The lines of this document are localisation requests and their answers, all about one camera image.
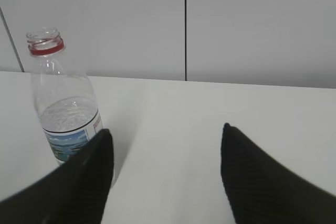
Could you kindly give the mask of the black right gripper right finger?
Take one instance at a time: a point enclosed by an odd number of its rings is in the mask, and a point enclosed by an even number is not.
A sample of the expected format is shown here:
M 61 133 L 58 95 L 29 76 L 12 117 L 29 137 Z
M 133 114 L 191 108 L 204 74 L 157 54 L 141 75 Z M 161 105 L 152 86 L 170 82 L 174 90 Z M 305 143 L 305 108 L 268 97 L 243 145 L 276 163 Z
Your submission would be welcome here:
M 335 223 L 335 196 L 224 124 L 221 178 L 236 223 Z

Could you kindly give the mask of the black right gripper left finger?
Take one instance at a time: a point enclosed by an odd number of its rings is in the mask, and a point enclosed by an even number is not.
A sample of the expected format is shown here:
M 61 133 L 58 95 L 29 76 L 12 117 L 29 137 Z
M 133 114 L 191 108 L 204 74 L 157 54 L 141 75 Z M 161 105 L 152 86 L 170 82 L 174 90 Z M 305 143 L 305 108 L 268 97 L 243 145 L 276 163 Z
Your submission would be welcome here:
M 50 174 L 1 201 L 1 223 L 100 223 L 113 179 L 113 138 L 100 130 Z

